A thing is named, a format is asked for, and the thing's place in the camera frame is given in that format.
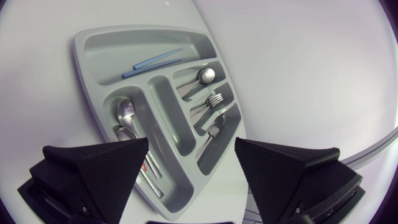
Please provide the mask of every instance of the white tabletop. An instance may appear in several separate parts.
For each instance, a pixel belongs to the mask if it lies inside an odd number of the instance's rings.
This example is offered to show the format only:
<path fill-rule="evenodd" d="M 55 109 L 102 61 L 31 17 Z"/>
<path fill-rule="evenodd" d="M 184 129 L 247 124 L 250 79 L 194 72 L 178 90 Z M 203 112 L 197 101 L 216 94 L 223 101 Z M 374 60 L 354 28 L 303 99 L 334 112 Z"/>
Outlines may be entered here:
<path fill-rule="evenodd" d="M 397 126 L 398 47 L 378 1 L 194 3 L 231 76 L 249 139 L 338 147 L 345 159 Z M 346 223 L 372 219 L 398 165 L 396 142 L 356 170 L 366 194 Z"/>
<path fill-rule="evenodd" d="M 39 222 L 16 189 L 41 148 L 103 142 L 77 77 L 72 38 L 80 30 L 171 25 L 189 1 L 8 0 L 0 11 L 0 197 L 17 223 Z M 397 47 L 372 0 L 195 1 L 231 75 L 249 139 L 298 147 L 339 147 L 340 159 L 396 127 Z M 206 29 L 192 11 L 179 26 Z M 367 191 L 347 223 L 366 223 L 398 164 L 393 147 L 357 170 Z M 247 185 L 230 151 L 178 220 L 239 223 Z M 123 223 L 164 220 L 134 190 Z"/>
<path fill-rule="evenodd" d="M 16 223 L 39 223 L 17 189 L 45 145 L 104 142 L 80 85 L 74 35 L 117 25 L 166 25 L 206 31 L 191 1 L 7 1 L 0 11 L 0 197 Z M 234 151 L 177 221 L 240 222 L 248 185 Z M 163 221 L 133 190 L 121 223 Z"/>

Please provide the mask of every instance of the gray plastic cutlery tray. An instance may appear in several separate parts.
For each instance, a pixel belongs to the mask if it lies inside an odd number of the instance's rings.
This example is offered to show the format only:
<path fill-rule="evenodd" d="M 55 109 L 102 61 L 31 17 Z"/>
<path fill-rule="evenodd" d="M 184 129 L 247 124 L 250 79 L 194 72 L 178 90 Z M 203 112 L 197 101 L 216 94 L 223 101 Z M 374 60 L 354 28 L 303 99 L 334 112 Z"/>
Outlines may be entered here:
<path fill-rule="evenodd" d="M 134 64 L 179 48 L 183 50 L 158 62 L 181 61 L 122 79 Z M 135 130 L 140 138 L 148 138 L 162 177 L 156 179 L 147 164 L 146 174 L 164 196 L 158 198 L 142 174 L 135 186 L 163 217 L 176 220 L 207 184 L 226 151 L 234 150 L 235 137 L 246 137 L 234 88 L 210 35 L 178 27 L 103 27 L 77 33 L 74 54 L 85 95 L 107 142 L 118 141 L 113 129 L 119 125 L 118 103 L 123 99 L 133 103 Z M 205 67 L 215 71 L 215 80 L 197 85 L 182 98 L 177 88 L 197 79 Z M 223 101 L 193 123 L 190 110 L 217 93 Z M 209 138 L 207 130 L 219 116 L 220 131 L 197 162 L 197 151 Z"/>

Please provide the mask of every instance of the fork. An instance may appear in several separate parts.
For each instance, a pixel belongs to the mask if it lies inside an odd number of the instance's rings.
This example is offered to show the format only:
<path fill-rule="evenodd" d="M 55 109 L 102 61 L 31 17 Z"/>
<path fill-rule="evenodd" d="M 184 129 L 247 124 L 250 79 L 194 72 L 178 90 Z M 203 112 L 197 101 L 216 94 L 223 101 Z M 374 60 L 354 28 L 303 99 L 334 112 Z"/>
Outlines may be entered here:
<path fill-rule="evenodd" d="M 201 113 L 204 114 L 206 113 L 207 110 L 209 110 L 210 108 L 215 107 L 218 103 L 220 103 L 221 101 L 223 101 L 223 95 L 221 93 L 213 95 L 213 96 L 209 96 L 206 99 L 206 102 L 204 105 L 198 106 L 194 109 L 191 110 L 190 112 L 190 117 L 192 119 L 193 116 Z"/>
<path fill-rule="evenodd" d="M 221 126 L 224 123 L 224 117 L 223 114 L 219 115 L 210 125 L 210 127 L 206 130 L 207 134 L 209 135 L 205 143 L 199 148 L 195 159 L 197 160 L 197 163 L 199 163 L 199 160 L 201 159 L 201 156 L 203 153 L 206 151 L 207 147 L 209 144 L 214 140 L 214 138 L 218 135 L 220 132 Z"/>

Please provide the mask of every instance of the red object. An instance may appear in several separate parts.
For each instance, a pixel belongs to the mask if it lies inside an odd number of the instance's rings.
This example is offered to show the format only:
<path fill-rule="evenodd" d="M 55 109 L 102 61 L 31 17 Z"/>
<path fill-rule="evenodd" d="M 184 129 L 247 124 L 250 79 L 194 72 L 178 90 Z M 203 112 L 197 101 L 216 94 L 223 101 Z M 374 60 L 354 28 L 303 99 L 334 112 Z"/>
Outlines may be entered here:
<path fill-rule="evenodd" d="M 147 167 L 145 166 L 145 164 L 144 164 L 144 163 L 142 163 L 142 165 L 141 165 L 141 169 L 143 169 L 143 170 L 144 170 L 144 172 L 147 172 Z"/>

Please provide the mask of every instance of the tray compartment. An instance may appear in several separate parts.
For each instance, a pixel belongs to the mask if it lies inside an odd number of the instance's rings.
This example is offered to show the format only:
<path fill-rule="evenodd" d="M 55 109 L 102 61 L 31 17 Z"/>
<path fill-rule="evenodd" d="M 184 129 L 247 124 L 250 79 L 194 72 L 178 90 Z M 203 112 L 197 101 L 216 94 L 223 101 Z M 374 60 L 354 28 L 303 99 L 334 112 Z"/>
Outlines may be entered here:
<path fill-rule="evenodd" d="M 211 88 L 215 83 L 219 83 L 225 80 L 225 72 L 223 66 L 219 61 L 203 63 L 201 65 L 197 65 L 191 68 L 187 68 L 181 71 L 177 71 L 173 75 L 174 85 L 177 87 L 183 86 L 187 83 L 194 82 L 198 80 L 198 72 L 203 68 L 211 68 L 215 71 L 215 79 L 212 83 L 207 85 L 197 84 L 187 95 L 183 97 L 185 101 L 190 101 L 190 97 L 198 93 L 200 90 L 204 88 Z"/>
<path fill-rule="evenodd" d="M 233 144 L 231 141 L 234 136 L 239 123 L 241 122 L 241 113 L 238 105 L 234 104 L 229 110 L 225 112 L 224 123 L 220 128 L 218 135 L 211 141 L 207 149 L 204 151 L 197 164 L 200 171 L 204 175 L 209 175 L 214 169 L 218 161 L 221 160 L 228 144 Z"/>
<path fill-rule="evenodd" d="M 188 155 L 195 147 L 195 135 L 185 119 L 169 79 L 157 76 L 149 80 L 148 86 L 156 101 L 158 111 L 163 111 L 161 116 L 167 123 L 166 128 L 172 141 L 182 156 Z"/>
<path fill-rule="evenodd" d="M 112 126 L 118 125 L 117 107 L 121 100 L 129 99 L 135 109 L 134 127 L 139 137 L 147 137 L 149 150 L 152 153 L 163 177 L 157 180 L 152 172 L 147 172 L 151 180 L 163 192 L 160 201 L 172 213 L 181 210 L 193 196 L 193 185 L 183 172 L 178 159 L 173 155 L 173 150 L 164 137 L 162 130 L 150 109 L 143 91 L 138 86 L 120 88 L 110 94 L 104 101 L 104 112 L 108 115 Z"/>
<path fill-rule="evenodd" d="M 199 131 L 199 130 L 202 129 L 203 125 L 210 119 L 210 117 L 212 116 L 213 113 L 224 108 L 225 106 L 231 104 L 234 101 L 234 95 L 233 95 L 231 87 L 229 86 L 228 83 L 224 83 L 221 86 L 219 86 L 218 88 L 214 89 L 213 91 L 210 91 L 207 94 L 203 95 L 199 100 L 197 100 L 195 102 L 195 106 L 193 108 L 196 108 L 197 106 L 204 104 L 204 102 L 206 101 L 206 99 L 209 96 L 215 95 L 218 93 L 221 93 L 223 95 L 223 98 L 224 98 L 223 101 L 219 102 L 215 107 L 209 108 L 202 115 L 202 117 L 200 119 L 197 119 L 198 118 L 197 116 L 193 116 L 191 118 L 193 127 L 195 128 L 195 131 L 198 134 L 203 133 L 202 131 Z"/>
<path fill-rule="evenodd" d="M 121 75 L 131 71 L 133 65 L 179 48 L 183 50 L 156 63 L 178 58 L 182 61 L 155 70 L 217 56 L 204 34 L 180 30 L 125 30 L 88 37 L 84 44 L 84 60 L 93 80 L 109 85 L 121 81 Z"/>

